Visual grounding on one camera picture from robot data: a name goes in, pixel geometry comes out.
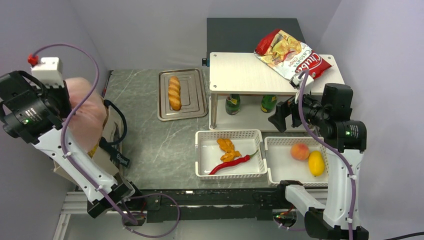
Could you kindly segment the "green glass bottle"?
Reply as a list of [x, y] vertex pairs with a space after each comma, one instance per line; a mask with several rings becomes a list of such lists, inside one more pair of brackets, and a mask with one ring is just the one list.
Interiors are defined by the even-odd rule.
[[271, 113], [277, 104], [277, 100], [277, 95], [264, 95], [261, 99], [261, 111], [264, 113]]
[[235, 115], [240, 111], [241, 97], [239, 94], [228, 94], [225, 101], [225, 111], [229, 115]]

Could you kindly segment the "left white plastic basket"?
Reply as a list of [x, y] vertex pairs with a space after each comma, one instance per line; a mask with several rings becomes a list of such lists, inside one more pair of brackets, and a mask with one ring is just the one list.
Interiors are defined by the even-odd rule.
[[258, 129], [208, 130], [195, 134], [195, 174], [201, 180], [258, 178], [268, 171]]

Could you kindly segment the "metal baking tray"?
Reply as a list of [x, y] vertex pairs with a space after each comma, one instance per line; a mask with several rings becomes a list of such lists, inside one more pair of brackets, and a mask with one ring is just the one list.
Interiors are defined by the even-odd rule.
[[[169, 103], [170, 77], [180, 82], [181, 109], [173, 110]], [[208, 113], [206, 91], [202, 71], [198, 68], [165, 70], [158, 74], [157, 117], [161, 121], [173, 121], [204, 117]]]

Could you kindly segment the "yellow mango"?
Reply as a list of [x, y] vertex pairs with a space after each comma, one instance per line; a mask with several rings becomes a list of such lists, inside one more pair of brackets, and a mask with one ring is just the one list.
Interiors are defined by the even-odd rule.
[[324, 158], [320, 151], [312, 151], [308, 157], [308, 168], [310, 173], [315, 176], [321, 176], [326, 168]]

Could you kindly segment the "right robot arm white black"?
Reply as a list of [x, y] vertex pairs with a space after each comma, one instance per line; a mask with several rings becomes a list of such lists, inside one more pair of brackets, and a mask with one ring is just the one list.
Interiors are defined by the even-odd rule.
[[291, 204], [303, 215], [304, 226], [311, 238], [321, 240], [366, 240], [369, 232], [362, 227], [357, 207], [357, 186], [364, 152], [367, 148], [367, 128], [352, 120], [353, 90], [350, 86], [328, 83], [321, 100], [301, 92], [276, 105], [269, 121], [278, 131], [287, 128], [286, 117], [294, 126], [312, 125], [319, 135], [313, 139], [327, 154], [327, 200], [321, 204], [304, 184], [297, 180], [282, 180], [276, 187], [275, 200], [282, 207]]

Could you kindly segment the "white two-tier shelf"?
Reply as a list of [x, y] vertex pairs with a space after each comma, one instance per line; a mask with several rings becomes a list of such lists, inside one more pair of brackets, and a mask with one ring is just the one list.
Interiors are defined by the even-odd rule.
[[[290, 82], [260, 61], [253, 53], [211, 52], [209, 55], [209, 129], [258, 129], [276, 132], [269, 113], [260, 109], [263, 95], [278, 95], [285, 101], [297, 93]], [[240, 111], [225, 110], [228, 94], [241, 96]]]

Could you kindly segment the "beige canvas tote bag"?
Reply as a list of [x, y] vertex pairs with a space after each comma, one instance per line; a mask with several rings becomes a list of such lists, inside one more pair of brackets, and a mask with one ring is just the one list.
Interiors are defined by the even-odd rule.
[[110, 100], [103, 101], [107, 118], [103, 125], [99, 143], [88, 153], [94, 163], [114, 175], [122, 174], [130, 166], [131, 160], [122, 153], [122, 143], [127, 136], [127, 120], [122, 111]]

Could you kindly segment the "orange habanero pepper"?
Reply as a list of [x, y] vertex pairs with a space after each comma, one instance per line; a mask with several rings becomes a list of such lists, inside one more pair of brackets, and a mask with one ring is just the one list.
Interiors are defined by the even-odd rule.
[[242, 156], [238, 150], [235, 150], [235, 146], [230, 139], [219, 138], [216, 142], [218, 143], [219, 148], [224, 151], [224, 155], [220, 157], [220, 160], [223, 163], [233, 161], [234, 159]]

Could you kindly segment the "peach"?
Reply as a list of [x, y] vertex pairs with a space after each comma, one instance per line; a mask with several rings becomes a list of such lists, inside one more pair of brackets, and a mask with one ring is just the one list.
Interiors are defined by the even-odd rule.
[[305, 161], [310, 155], [310, 149], [304, 143], [295, 143], [291, 146], [290, 155], [295, 160]]

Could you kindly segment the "dark grey back panel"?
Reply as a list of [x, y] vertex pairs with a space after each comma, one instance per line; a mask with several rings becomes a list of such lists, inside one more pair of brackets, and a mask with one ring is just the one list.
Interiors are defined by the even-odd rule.
[[267, 34], [282, 29], [297, 40], [305, 42], [296, 18], [226, 18], [206, 19], [206, 57], [202, 65], [210, 66], [210, 53], [252, 53]]

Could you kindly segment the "red cassava chips bag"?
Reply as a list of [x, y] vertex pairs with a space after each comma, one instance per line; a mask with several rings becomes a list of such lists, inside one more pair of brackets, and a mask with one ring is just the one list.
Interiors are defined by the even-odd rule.
[[304, 70], [315, 80], [332, 67], [311, 47], [282, 29], [275, 29], [262, 38], [254, 54], [288, 81]]

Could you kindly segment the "pink plastic grocery bag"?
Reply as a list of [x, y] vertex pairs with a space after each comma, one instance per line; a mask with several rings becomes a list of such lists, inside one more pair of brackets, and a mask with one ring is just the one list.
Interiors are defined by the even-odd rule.
[[[90, 92], [92, 84], [82, 77], [68, 78], [65, 82], [74, 109]], [[103, 98], [93, 92], [71, 118], [68, 127], [86, 152], [91, 152], [100, 141], [107, 116]]]

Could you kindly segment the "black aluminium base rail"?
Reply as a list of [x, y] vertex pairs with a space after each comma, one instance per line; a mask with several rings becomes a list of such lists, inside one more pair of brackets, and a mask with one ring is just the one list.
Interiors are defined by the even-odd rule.
[[147, 223], [188, 220], [256, 219], [293, 214], [292, 204], [279, 199], [275, 188], [143, 189], [145, 199], [130, 200], [127, 207], [144, 212]]

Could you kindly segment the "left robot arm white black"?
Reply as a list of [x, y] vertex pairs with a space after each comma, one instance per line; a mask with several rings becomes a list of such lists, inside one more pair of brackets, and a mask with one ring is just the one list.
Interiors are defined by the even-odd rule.
[[0, 120], [3, 130], [46, 154], [85, 193], [87, 212], [98, 217], [121, 201], [139, 209], [144, 196], [119, 173], [99, 167], [64, 125], [71, 113], [66, 81], [55, 83], [16, 70], [0, 77]]

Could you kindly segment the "bread loaf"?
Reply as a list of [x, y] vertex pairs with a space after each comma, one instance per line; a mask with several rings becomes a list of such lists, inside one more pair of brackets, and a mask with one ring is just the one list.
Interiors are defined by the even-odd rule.
[[176, 76], [171, 76], [168, 83], [168, 100], [170, 107], [179, 111], [182, 107], [181, 102], [181, 84]]

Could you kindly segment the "red chili pepper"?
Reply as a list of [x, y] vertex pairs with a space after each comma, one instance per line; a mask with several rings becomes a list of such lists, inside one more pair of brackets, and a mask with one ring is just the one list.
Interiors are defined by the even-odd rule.
[[224, 162], [221, 163], [219, 165], [217, 165], [210, 173], [209, 175], [215, 175], [218, 171], [224, 169], [224, 168], [229, 168], [229, 167], [234, 167], [236, 165], [239, 165], [241, 163], [245, 163], [248, 162], [252, 157], [254, 157], [257, 153], [259, 152], [259, 150], [257, 150], [256, 152], [254, 152], [253, 154], [247, 154], [244, 157], [240, 157], [237, 158], [235, 160], [229, 161], [229, 162]]

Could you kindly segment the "white plastic basket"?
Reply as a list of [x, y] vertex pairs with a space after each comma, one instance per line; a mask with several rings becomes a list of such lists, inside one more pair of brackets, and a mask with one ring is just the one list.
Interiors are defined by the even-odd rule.
[[201, 180], [258, 178], [268, 171], [258, 129], [208, 130], [195, 134], [195, 174]]
[[[309, 170], [307, 160], [295, 160], [290, 153], [294, 144], [305, 144], [311, 152], [321, 153], [324, 172], [314, 176]], [[267, 183], [277, 186], [280, 181], [294, 180], [306, 188], [326, 188], [328, 186], [328, 158], [326, 148], [312, 137], [268, 136], [264, 139], [267, 162]]]

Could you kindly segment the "left green glass bottle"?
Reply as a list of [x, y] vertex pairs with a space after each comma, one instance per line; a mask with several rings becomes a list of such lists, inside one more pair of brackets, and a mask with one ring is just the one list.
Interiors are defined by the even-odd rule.
[[240, 111], [241, 97], [239, 94], [228, 94], [225, 101], [225, 111], [229, 115], [235, 115]]

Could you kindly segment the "right white plastic basket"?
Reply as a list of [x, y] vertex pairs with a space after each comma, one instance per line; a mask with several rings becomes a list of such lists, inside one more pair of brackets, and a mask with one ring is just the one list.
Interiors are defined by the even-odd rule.
[[[309, 170], [307, 160], [295, 160], [290, 153], [294, 144], [305, 144], [311, 152], [321, 153], [324, 172], [314, 176]], [[277, 186], [280, 181], [294, 180], [306, 188], [326, 188], [328, 186], [328, 158], [326, 148], [312, 137], [268, 136], [264, 139], [267, 162], [267, 183]]]

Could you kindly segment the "right green glass bottle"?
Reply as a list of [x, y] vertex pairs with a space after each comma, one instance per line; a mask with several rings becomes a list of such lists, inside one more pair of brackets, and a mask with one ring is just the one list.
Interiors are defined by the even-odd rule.
[[264, 113], [271, 113], [277, 104], [277, 100], [277, 95], [264, 95], [261, 99], [261, 111]]

